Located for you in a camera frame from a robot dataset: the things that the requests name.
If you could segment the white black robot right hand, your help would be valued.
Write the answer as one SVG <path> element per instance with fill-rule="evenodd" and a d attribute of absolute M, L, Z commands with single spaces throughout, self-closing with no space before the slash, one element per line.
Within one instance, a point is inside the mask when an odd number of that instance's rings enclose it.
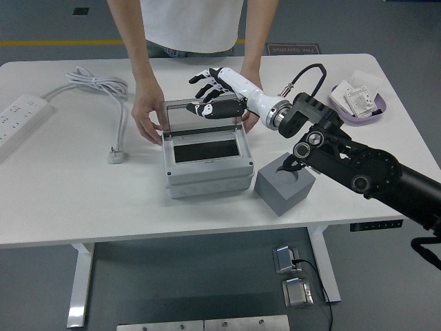
<path fill-rule="evenodd" d="M 209 79 L 209 83 L 196 94 L 203 101 L 191 102 L 186 109 L 206 119 L 239 117 L 249 110 L 269 127 L 277 114 L 291 107 L 288 100 L 266 95 L 258 86 L 230 68 L 206 69 L 192 77 L 189 83 L 201 79 Z"/>

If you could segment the person's right hand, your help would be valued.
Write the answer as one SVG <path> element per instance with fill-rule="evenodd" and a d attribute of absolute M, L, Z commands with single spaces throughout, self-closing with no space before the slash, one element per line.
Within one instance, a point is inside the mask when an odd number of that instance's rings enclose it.
<path fill-rule="evenodd" d="M 156 80 L 136 84 L 132 118 L 139 134 L 158 146 L 162 145 L 163 116 L 159 112 L 163 101 L 163 91 Z"/>

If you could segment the person's left hand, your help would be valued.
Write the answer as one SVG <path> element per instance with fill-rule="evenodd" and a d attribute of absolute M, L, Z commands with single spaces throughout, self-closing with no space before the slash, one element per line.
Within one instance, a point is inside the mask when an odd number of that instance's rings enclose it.
<path fill-rule="evenodd" d="M 252 68 L 250 66 L 243 65 L 240 71 L 240 74 L 244 76 L 246 79 L 251 81 L 254 85 L 256 85 L 261 90 L 263 89 L 262 83 L 260 80 L 259 67 Z M 245 132 L 248 133 L 259 121 L 259 117 L 252 112 L 246 112 L 242 116 L 243 127 Z"/>

